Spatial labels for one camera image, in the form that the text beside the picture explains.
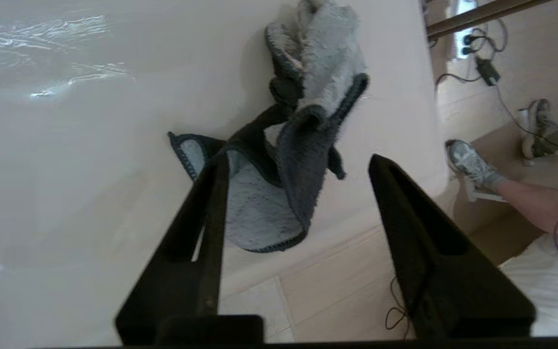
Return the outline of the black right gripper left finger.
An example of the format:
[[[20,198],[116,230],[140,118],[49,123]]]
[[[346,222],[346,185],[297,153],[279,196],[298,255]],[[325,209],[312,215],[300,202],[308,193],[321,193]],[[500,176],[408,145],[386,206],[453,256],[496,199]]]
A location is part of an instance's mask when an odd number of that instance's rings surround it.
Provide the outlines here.
[[[124,346],[204,346],[217,324],[229,164],[204,169],[115,318]]]

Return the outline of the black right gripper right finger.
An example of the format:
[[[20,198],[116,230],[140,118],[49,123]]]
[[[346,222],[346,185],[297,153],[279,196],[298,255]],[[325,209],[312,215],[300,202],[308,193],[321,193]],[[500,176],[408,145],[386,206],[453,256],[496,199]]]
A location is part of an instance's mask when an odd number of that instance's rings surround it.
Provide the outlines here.
[[[536,309],[394,161],[369,177],[418,338],[527,337]]]

